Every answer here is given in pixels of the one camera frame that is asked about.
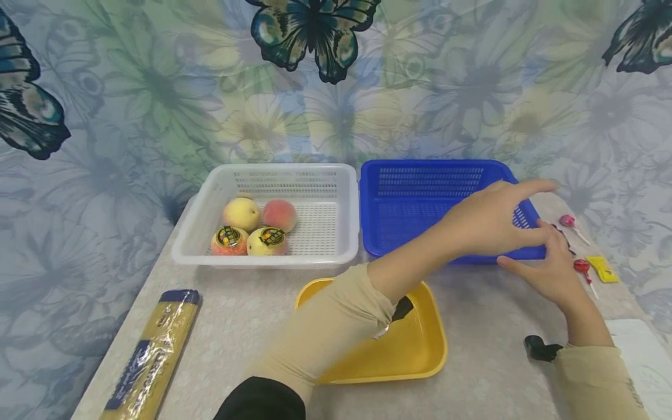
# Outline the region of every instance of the floral wallpaper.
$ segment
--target floral wallpaper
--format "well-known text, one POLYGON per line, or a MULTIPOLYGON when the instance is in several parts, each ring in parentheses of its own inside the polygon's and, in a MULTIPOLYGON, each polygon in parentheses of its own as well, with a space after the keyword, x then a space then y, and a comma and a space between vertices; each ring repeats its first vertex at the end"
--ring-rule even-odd
POLYGON ((668 0, 0 0, 0 418, 66 419, 239 162, 550 177, 672 340, 668 0))

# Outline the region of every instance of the butterfly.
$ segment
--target butterfly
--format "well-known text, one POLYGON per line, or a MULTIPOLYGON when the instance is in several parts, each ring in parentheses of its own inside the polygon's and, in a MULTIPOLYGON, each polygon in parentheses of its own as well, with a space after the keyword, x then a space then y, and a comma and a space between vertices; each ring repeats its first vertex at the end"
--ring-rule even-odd
POLYGON ((0 9, 0 137, 11 147, 45 160, 70 137, 63 107, 33 84, 40 66, 19 29, 0 9))
POLYGON ((621 50, 625 57, 616 71, 647 75, 672 64, 672 1, 643 0, 643 4, 618 27, 602 56, 607 66, 621 50))
POLYGON ((288 71, 315 51, 320 80, 344 80, 358 53, 355 32, 367 30, 380 0, 247 0, 261 9, 250 32, 261 57, 288 71))

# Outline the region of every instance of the beige sleeve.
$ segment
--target beige sleeve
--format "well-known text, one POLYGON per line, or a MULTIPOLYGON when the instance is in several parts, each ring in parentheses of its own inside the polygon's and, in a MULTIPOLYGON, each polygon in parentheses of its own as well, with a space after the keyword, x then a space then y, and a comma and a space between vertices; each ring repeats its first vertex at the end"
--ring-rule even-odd
POLYGON ((322 374, 393 313, 390 300, 371 285, 366 264, 351 267, 296 310, 248 374, 289 386, 307 405, 322 374))
POLYGON ((574 420, 649 420, 616 347, 567 347, 554 365, 574 420))

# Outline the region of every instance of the gray table surface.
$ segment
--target gray table surface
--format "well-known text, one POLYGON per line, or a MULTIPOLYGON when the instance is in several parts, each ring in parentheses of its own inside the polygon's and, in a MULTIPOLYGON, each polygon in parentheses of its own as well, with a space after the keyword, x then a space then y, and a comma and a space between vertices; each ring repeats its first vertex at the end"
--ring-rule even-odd
MULTIPOLYGON (((554 194, 537 194, 532 200, 548 221, 570 212, 554 194)), ((98 418, 162 292, 195 288, 204 301, 159 418, 211 419, 244 379, 246 366, 260 354, 269 334, 291 314, 301 287, 337 274, 178 265, 170 249, 179 228, 180 223, 73 419, 98 418)), ((582 233, 589 237, 584 228, 582 233)), ((600 254, 571 233, 568 236, 579 255, 600 254)), ((360 247, 353 264, 366 260, 360 247)), ((445 267, 428 284, 448 338, 443 370, 424 380, 319 387, 308 408, 309 419, 569 419, 552 366, 530 362, 522 345, 531 333, 547 342, 566 341, 564 320, 556 308, 523 280, 494 266, 445 267)), ((597 281, 595 287, 605 318, 639 318, 653 329, 623 283, 597 281)), ((666 350, 672 355, 667 345, 666 350)))

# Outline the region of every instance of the red lollipop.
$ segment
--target red lollipop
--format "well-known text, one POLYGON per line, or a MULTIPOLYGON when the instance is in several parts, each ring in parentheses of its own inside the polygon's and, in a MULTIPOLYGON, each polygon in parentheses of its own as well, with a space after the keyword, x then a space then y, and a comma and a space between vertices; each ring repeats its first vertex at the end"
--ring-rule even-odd
POLYGON ((595 286, 593 286, 593 280, 588 276, 588 271, 590 270, 590 263, 584 259, 577 259, 574 261, 574 269, 579 273, 583 274, 583 277, 586 279, 586 283, 590 286, 590 289, 593 291, 593 294, 596 298, 599 299, 597 292, 595 291, 595 286))
POLYGON ((579 229, 577 229, 576 221, 577 219, 575 219, 573 216, 570 216, 569 214, 561 216, 559 220, 561 225, 568 228, 572 228, 574 230, 574 233, 576 233, 577 236, 581 238, 583 242, 586 243, 586 245, 590 245, 590 242, 581 234, 581 232, 579 232, 579 229))

